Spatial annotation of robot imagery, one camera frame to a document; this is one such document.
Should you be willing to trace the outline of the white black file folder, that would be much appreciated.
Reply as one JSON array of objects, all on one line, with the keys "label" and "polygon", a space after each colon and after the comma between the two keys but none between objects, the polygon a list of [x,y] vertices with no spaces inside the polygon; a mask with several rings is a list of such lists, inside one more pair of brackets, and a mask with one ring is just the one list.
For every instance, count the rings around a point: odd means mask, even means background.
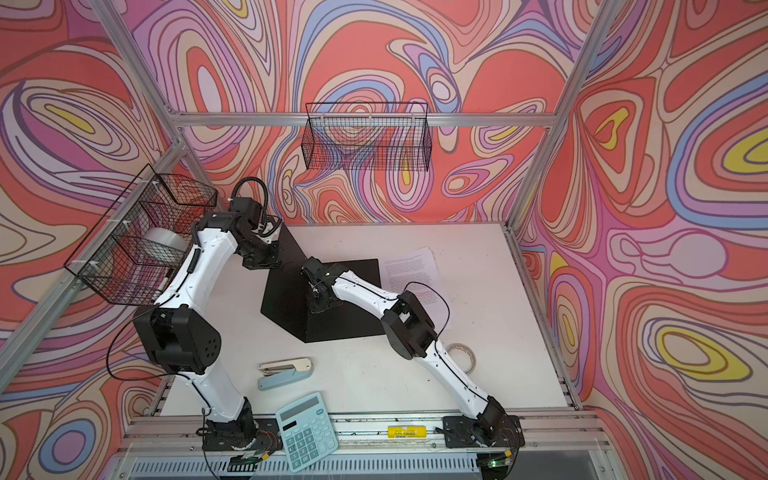
[{"label": "white black file folder", "polygon": [[331,290],[303,271],[307,256],[283,226],[277,266],[270,269],[260,312],[304,343],[381,336],[380,320],[361,307],[333,299]]}]

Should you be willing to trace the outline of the printed paper stack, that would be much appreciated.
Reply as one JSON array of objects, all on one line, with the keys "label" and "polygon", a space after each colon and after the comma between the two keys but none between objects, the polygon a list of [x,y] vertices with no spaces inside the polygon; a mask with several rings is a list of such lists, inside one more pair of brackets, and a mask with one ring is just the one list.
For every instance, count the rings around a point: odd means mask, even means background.
[{"label": "printed paper stack", "polygon": [[380,259],[382,288],[400,293],[413,292],[436,326],[448,318],[450,303],[443,289],[433,252],[423,247],[404,256]]}]

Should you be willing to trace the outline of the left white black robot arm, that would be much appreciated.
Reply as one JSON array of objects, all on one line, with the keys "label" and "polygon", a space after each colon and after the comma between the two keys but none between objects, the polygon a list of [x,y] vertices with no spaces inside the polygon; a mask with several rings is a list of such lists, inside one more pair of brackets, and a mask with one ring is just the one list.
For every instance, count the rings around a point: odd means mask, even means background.
[{"label": "left white black robot arm", "polygon": [[257,435],[250,402],[219,361],[222,337],[205,313],[232,256],[248,270],[277,265],[275,234],[281,225],[279,217],[245,197],[232,199],[227,211],[204,214],[191,228],[192,247],[168,288],[133,320],[151,363],[197,394],[207,434],[239,442]]}]

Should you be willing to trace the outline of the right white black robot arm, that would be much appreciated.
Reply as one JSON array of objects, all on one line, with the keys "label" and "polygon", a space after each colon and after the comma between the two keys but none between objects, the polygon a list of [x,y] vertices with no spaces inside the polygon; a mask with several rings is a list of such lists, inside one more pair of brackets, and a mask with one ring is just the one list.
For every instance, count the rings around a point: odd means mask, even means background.
[{"label": "right white black robot arm", "polygon": [[418,297],[409,290],[386,291],[359,277],[345,265],[324,264],[315,257],[301,266],[310,286],[311,310],[324,312],[344,302],[380,321],[389,345],[406,360],[428,370],[472,421],[472,434],[484,446],[493,446],[509,419],[503,406],[470,379],[450,357],[435,324]]}]

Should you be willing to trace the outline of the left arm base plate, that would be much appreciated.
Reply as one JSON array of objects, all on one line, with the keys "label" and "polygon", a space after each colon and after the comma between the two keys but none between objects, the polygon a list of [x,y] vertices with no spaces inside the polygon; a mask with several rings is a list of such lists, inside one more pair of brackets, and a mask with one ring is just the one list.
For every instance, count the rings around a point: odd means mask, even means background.
[{"label": "left arm base plate", "polygon": [[256,417],[253,427],[238,422],[213,422],[206,420],[196,430],[206,452],[274,452],[283,446],[277,421],[273,417]]}]

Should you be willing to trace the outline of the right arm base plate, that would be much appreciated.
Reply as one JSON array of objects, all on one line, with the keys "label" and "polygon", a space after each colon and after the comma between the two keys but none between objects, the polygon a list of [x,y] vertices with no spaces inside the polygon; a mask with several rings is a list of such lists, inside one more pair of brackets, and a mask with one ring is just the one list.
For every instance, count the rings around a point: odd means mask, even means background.
[{"label": "right arm base plate", "polygon": [[525,437],[520,419],[515,415],[504,415],[494,426],[484,429],[479,420],[466,416],[444,416],[442,425],[434,429],[442,435],[445,445],[454,448],[512,448],[525,446]]}]

